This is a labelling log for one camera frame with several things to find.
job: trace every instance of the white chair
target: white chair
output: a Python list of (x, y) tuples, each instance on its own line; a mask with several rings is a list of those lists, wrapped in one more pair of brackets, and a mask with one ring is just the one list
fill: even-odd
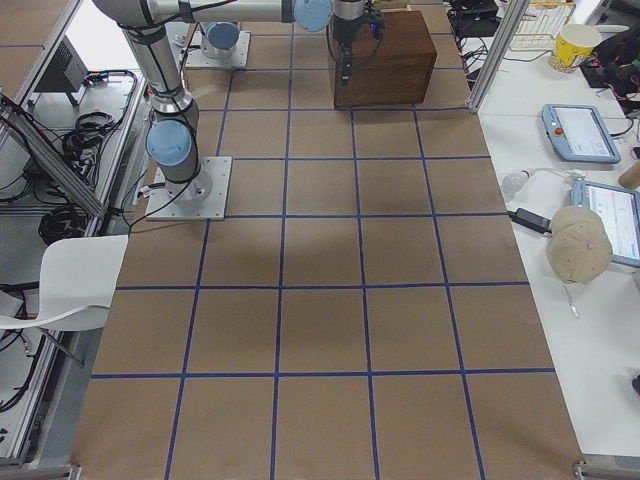
[(40, 266), (38, 316), (20, 320), (0, 315), (0, 329), (39, 328), (80, 367), (83, 363), (48, 330), (76, 332), (104, 327), (127, 248), (128, 237), (58, 240)]

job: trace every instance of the metal mounting plate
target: metal mounting plate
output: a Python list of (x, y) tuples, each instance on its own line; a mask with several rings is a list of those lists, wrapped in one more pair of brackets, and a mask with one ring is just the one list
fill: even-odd
[[(247, 59), (249, 57), (249, 40), (251, 38), (250, 32), (241, 31), (240, 38), (236, 44), (235, 51), (225, 58), (215, 59), (205, 57), (202, 54), (202, 50), (192, 50), (187, 57), (187, 68), (197, 69), (231, 69), (231, 68), (245, 68), (247, 66)], [(202, 40), (202, 34), (197, 32), (193, 39), (194, 45), (199, 45)]]
[[(177, 221), (177, 220), (224, 220), (224, 212), (227, 206), (227, 194), (229, 192), (229, 178), (231, 177), (231, 157), (202, 157), (202, 168), (206, 169), (213, 178), (211, 192), (201, 202), (181, 205), (173, 202), (158, 212), (147, 217), (150, 221)], [(164, 182), (164, 175), (158, 168), (154, 182)], [(164, 188), (151, 190), (147, 215), (169, 201), (169, 196)]]

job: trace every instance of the white table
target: white table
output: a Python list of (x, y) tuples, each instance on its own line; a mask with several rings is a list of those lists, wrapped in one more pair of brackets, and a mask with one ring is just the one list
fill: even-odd
[[(630, 150), (639, 143), (637, 126), (616, 139), (622, 162), (605, 166), (560, 161), (540, 118), (545, 103), (594, 105), (611, 133), (625, 130), (628, 120), (611, 92), (596, 92), (579, 71), (552, 70), (547, 56), (503, 61), (479, 112), (498, 179), (524, 168), (577, 168), (588, 180), (616, 185), (635, 161)], [(505, 201), (510, 210), (523, 207), (551, 218), (568, 204), (570, 188), (569, 181), (538, 172)], [(548, 238), (515, 224), (514, 232), (583, 454), (639, 458), (640, 397), (631, 378), (640, 374), (640, 291), (633, 270), (611, 264), (591, 283), (569, 286), (576, 318), (546, 259)]]

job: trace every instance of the beige cap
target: beige cap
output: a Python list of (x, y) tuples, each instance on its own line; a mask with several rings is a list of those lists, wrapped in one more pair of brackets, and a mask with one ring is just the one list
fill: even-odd
[(586, 207), (565, 207), (551, 219), (547, 258), (563, 281), (589, 283), (611, 262), (613, 250), (600, 216)]

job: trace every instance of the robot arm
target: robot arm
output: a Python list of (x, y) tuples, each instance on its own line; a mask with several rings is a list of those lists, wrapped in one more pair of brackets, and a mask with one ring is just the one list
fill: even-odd
[(198, 107), (184, 88), (171, 51), (165, 24), (170, 21), (294, 20), (307, 30), (325, 28), (333, 17), (334, 37), (343, 64), (350, 65), (351, 44), (371, 13), (371, 0), (93, 0), (115, 20), (149, 82), (158, 124), (147, 137), (147, 149), (164, 174), (170, 196), (180, 202), (206, 197), (210, 178), (201, 169), (196, 146)]

